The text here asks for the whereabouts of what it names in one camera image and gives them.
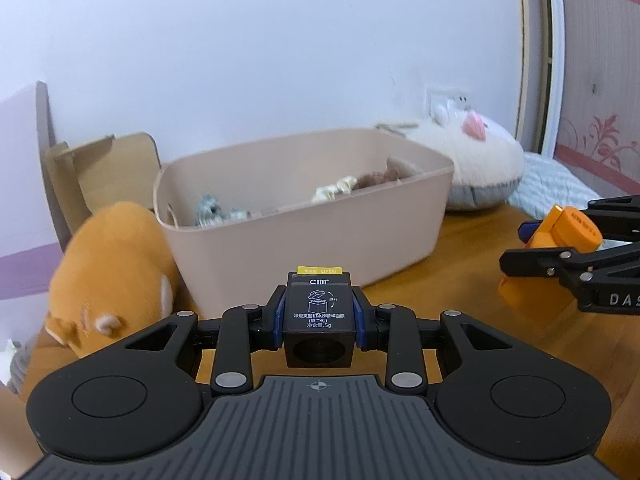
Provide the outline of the small black box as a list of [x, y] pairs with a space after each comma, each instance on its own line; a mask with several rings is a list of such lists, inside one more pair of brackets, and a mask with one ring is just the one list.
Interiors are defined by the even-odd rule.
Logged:
[[288, 277], [282, 344], [292, 368], [352, 365], [356, 321], [350, 275], [338, 266], [299, 266]]

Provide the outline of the cream cloth scrunchie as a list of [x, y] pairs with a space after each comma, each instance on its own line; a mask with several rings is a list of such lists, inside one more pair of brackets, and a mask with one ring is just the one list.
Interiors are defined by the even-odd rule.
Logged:
[[336, 182], [319, 186], [314, 191], [311, 201], [314, 204], [329, 202], [337, 197], [349, 195], [357, 185], [357, 178], [353, 176], [342, 177]]

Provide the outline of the brown plush item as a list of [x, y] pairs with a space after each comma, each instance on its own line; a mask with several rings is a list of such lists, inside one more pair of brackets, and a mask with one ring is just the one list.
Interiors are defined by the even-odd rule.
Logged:
[[356, 184], [352, 187], [352, 190], [357, 191], [363, 188], [372, 188], [372, 186], [408, 179], [421, 172], [422, 169], [413, 162], [408, 162], [408, 160], [398, 157], [389, 157], [386, 159], [386, 169], [384, 171], [372, 171], [356, 177]]

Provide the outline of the light blue quilted bedding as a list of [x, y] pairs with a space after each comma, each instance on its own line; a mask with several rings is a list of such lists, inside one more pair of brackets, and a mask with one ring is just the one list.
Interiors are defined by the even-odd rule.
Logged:
[[586, 209], [600, 200], [584, 182], [556, 160], [526, 152], [523, 177], [506, 201], [535, 220], [542, 220], [554, 205]]

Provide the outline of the beige plastic storage bin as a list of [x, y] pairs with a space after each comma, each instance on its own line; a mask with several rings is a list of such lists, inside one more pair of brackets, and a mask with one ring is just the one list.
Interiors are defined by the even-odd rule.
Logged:
[[[422, 169], [408, 179], [325, 203], [319, 186], [384, 171], [398, 157]], [[378, 129], [307, 132], [179, 158], [157, 176], [153, 200], [186, 288], [201, 315], [262, 304], [299, 266], [338, 266], [367, 285], [431, 255], [454, 165], [426, 146]], [[247, 220], [200, 228], [205, 195]]]

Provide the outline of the white sheep plush toy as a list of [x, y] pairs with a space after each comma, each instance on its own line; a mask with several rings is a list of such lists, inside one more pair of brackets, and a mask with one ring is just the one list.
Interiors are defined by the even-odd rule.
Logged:
[[413, 122], [379, 122], [376, 128], [399, 134], [448, 157], [454, 175], [449, 210], [469, 211], [499, 205], [523, 177], [521, 144], [491, 119], [475, 110], [439, 110]]

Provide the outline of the orange hamster plush toy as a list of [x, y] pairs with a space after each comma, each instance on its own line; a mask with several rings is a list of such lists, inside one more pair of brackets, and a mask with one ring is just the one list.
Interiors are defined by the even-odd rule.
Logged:
[[68, 243], [43, 330], [82, 358], [171, 315], [181, 289], [154, 214], [119, 202], [93, 214]]

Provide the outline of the wooden board stand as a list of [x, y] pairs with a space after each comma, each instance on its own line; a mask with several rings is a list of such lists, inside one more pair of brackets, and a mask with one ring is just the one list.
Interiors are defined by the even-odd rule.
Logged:
[[157, 146], [145, 132], [104, 136], [70, 146], [40, 145], [47, 200], [58, 241], [65, 247], [97, 210], [118, 202], [153, 208], [160, 172]]

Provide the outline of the lilac white headboard panel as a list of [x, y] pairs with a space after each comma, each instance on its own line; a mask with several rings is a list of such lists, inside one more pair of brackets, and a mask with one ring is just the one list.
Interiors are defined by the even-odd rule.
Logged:
[[62, 258], [42, 155], [50, 146], [47, 87], [37, 81], [1, 102], [1, 343], [40, 331]]

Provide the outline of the white door frame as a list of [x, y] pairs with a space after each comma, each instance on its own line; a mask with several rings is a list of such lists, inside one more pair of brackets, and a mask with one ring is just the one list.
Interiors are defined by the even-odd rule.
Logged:
[[522, 67], [515, 139], [553, 157], [565, 78], [564, 0], [521, 0]]

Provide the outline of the white wall socket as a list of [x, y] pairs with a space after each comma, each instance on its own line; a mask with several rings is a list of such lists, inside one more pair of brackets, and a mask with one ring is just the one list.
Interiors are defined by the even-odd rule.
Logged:
[[425, 110], [434, 117], [439, 110], [469, 110], [473, 107], [470, 92], [459, 88], [427, 88], [425, 90]]

